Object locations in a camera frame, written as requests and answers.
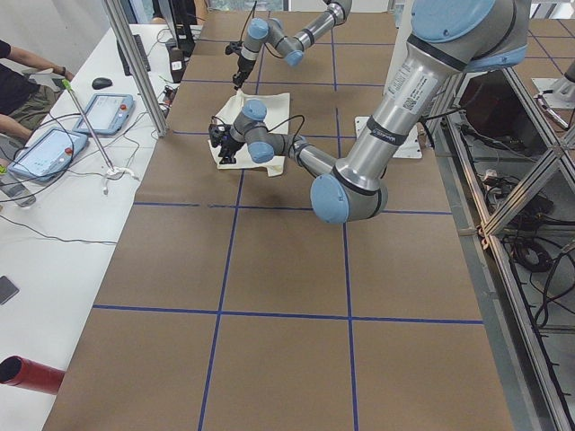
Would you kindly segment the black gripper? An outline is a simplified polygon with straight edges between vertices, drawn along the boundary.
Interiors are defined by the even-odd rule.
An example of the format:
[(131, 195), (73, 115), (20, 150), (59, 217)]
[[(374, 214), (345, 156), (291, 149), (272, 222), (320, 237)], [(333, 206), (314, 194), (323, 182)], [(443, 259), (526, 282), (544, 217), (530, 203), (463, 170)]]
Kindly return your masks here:
[(248, 77), (253, 70), (253, 61), (240, 56), (237, 61), (238, 71), (233, 76), (234, 86), (237, 86), (238, 90), (243, 89), (245, 83), (245, 77)]
[(234, 156), (228, 157), (228, 155), (235, 155), (243, 147), (243, 142), (236, 140), (232, 135), (226, 133), (223, 137), (221, 144), (221, 160), (219, 162), (220, 166), (230, 164), (236, 164), (236, 159)]

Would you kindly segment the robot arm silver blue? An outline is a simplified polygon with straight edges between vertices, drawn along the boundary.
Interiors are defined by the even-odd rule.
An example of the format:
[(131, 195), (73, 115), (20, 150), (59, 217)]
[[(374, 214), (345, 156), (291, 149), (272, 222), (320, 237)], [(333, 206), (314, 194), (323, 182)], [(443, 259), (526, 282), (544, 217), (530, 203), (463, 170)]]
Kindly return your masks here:
[(297, 162), (314, 176), (312, 207), (326, 223), (376, 216), (387, 202), (386, 165), (446, 79), (514, 66), (525, 58), (530, 7), (528, 1), (510, 0), (414, 2), (406, 58), (343, 158), (324, 153), (300, 135), (272, 133), (259, 100), (246, 102), (230, 124), (213, 119), (210, 144), (223, 164), (234, 163), (242, 148), (255, 163), (275, 156)]
[(296, 35), (289, 36), (283, 30), (279, 19), (253, 17), (247, 25), (246, 36), (242, 40), (230, 42), (226, 54), (238, 55), (238, 70), (233, 75), (236, 90), (252, 72), (261, 49), (270, 46), (290, 65), (297, 66), (304, 58), (307, 49), (313, 46), (324, 34), (347, 21), (351, 11), (351, 1), (324, 1), (327, 8), (315, 20), (308, 23)]

